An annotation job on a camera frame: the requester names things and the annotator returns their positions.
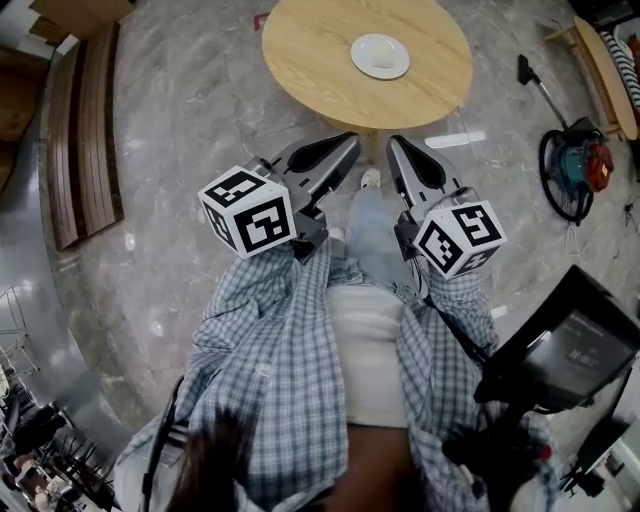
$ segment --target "person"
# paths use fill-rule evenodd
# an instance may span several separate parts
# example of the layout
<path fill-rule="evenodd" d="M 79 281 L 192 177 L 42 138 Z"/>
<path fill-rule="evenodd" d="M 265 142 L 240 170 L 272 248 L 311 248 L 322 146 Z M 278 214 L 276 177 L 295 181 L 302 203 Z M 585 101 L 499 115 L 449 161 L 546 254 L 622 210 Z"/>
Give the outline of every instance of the person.
<path fill-rule="evenodd" d="M 71 426 L 64 413 L 49 404 L 28 417 L 14 434 L 5 432 L 0 443 L 0 459 L 4 465 L 2 481 L 9 489 L 15 490 L 15 480 L 22 473 L 22 466 L 33 459 L 33 450 L 50 442 L 65 424 Z"/>
<path fill-rule="evenodd" d="M 488 410 L 473 401 L 480 370 L 442 314 L 486 353 L 497 335 L 477 274 L 446 281 L 430 271 L 431 302 L 420 299 L 380 181 L 365 172 L 346 240 L 330 230 L 305 266 L 282 244 L 227 270 L 177 404 L 188 437 L 167 443 L 150 510 L 552 506 L 551 460 L 519 460 L 517 471 L 487 460 L 481 478 L 443 453 L 461 429 L 486 427 Z M 542 425 L 524 421 L 548 442 Z M 156 419 L 118 458 L 125 512 L 138 510 L 157 428 Z"/>

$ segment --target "marble floor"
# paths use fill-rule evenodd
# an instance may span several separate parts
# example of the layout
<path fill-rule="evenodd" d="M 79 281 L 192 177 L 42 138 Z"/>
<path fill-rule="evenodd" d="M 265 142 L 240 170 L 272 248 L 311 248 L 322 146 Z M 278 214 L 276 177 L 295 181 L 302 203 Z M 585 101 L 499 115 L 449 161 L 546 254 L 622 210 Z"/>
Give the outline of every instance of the marble floor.
<path fill-rule="evenodd" d="M 140 0 L 122 25 L 114 117 L 126 218 L 83 244 L 78 257 L 109 348 L 149 414 L 161 409 L 182 372 L 191 333 L 232 260 L 212 236 L 197 190 L 251 155 L 271 157 L 290 142 L 330 130 L 268 73 L 253 17 L 274 4 Z M 491 201 L 509 238 L 485 279 L 494 307 L 503 307 L 497 319 L 501 338 L 522 324 L 574 263 L 630 305 L 640 278 L 640 238 L 625 226 L 622 211 L 638 192 L 627 145 L 611 141 L 615 174 L 574 237 L 547 204 L 536 163 L 540 137 L 557 128 L 557 120 L 537 90 L 516 80 L 517 56 L 524 53 L 568 118 L 599 119 L 590 82 L 571 50 L 542 41 L 570 22 L 569 4 L 441 4 L 469 40 L 473 84 L 461 108 L 413 133 L 469 136 L 469 143 L 440 150 L 463 181 Z M 385 196 L 399 211 L 381 162 Z M 327 198 L 332 224 L 343 223 L 358 174 Z M 588 414 L 600 414 L 608 398 Z M 580 416 L 556 422 L 569 454 L 588 422 Z"/>

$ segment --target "white plate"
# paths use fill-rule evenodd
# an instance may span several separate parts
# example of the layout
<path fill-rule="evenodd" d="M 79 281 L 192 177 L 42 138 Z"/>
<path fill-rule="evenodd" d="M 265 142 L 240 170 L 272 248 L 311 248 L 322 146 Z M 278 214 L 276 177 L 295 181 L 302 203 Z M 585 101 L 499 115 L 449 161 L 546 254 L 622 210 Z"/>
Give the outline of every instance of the white plate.
<path fill-rule="evenodd" d="M 390 68 L 374 66 L 374 54 L 380 45 L 389 45 L 394 59 Z M 351 60 L 357 68 L 374 78 L 392 80 L 404 75 L 409 69 L 409 53 L 399 41 L 384 34 L 366 34 L 351 45 Z"/>

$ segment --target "plaid shirt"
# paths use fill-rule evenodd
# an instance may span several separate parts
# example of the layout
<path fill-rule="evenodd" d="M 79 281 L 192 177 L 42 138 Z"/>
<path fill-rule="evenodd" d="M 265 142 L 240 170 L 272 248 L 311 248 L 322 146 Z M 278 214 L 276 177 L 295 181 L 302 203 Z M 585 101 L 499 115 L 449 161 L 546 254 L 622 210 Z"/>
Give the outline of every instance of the plaid shirt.
<path fill-rule="evenodd" d="M 288 244 L 236 260 L 194 334 L 176 420 L 188 419 L 191 431 L 211 428 L 216 411 L 228 408 L 255 426 L 248 478 L 244 487 L 236 484 L 239 510 L 296 510 L 347 468 L 345 392 L 325 305 L 333 275 L 328 245 L 304 267 L 294 263 Z M 356 267 L 350 272 L 350 282 L 362 282 Z M 497 336 L 477 275 L 445 281 L 431 272 L 429 290 L 441 311 L 493 352 Z M 486 493 L 476 498 L 441 450 L 457 427 L 486 426 L 473 400 L 478 367 L 423 301 L 405 306 L 396 346 L 424 508 L 488 511 Z M 534 437 L 548 439 L 541 422 L 523 421 Z M 148 451 L 156 428 L 157 419 L 133 438 L 118 464 Z M 556 472 L 544 464 L 540 477 L 550 510 Z"/>

